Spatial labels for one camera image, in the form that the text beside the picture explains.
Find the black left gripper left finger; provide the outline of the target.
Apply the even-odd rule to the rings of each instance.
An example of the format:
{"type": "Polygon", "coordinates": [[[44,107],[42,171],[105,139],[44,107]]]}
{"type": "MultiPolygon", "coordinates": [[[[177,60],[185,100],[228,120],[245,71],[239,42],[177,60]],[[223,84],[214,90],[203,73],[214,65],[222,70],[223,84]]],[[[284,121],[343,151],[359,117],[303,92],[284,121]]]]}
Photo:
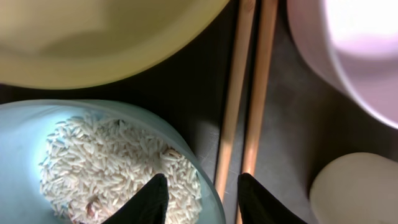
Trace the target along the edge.
{"type": "Polygon", "coordinates": [[[103,224],[164,224],[168,203],[167,179],[156,174],[103,224]]]}

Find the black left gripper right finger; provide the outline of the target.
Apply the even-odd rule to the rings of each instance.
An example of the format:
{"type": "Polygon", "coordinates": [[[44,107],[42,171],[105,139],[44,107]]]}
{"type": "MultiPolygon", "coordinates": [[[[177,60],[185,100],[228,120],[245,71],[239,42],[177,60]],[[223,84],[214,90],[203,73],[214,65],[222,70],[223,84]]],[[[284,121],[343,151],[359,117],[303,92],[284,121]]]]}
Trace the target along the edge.
{"type": "Polygon", "coordinates": [[[248,173],[238,177],[238,204],[243,224],[307,224],[248,173]]]}

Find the leftover white rice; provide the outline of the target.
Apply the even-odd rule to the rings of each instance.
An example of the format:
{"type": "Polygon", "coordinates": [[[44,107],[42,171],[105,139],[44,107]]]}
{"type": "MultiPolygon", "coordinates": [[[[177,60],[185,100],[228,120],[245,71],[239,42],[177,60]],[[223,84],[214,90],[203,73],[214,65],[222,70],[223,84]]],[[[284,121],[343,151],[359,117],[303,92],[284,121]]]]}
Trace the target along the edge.
{"type": "Polygon", "coordinates": [[[196,223],[202,210],[195,166],[155,134],[91,113],[59,121],[46,139],[40,193],[56,217],[103,223],[156,174],[167,179],[167,223],[196,223]]]}

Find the white green plastic cup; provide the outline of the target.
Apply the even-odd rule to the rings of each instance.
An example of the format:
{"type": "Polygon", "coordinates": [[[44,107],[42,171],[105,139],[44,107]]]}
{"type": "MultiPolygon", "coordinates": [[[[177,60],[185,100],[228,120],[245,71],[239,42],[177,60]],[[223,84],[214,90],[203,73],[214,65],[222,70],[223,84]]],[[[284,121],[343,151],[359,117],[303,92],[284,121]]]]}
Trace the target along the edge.
{"type": "Polygon", "coordinates": [[[325,166],[310,188],[319,223],[396,224],[397,162],[366,152],[325,166]]]}

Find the light blue plastic bowl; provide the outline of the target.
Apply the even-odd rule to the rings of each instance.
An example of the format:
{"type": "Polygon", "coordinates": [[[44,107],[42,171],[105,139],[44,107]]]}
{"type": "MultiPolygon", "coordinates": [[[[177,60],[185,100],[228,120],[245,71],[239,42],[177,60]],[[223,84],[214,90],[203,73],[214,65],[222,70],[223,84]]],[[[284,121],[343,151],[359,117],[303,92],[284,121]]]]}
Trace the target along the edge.
{"type": "Polygon", "coordinates": [[[39,163],[55,123],[90,111],[132,122],[162,138],[196,167],[201,183],[198,223],[225,223],[212,181],[183,137],[165,120],[139,106],[108,100],[26,100],[1,105],[1,223],[61,223],[39,192],[39,163]]]}

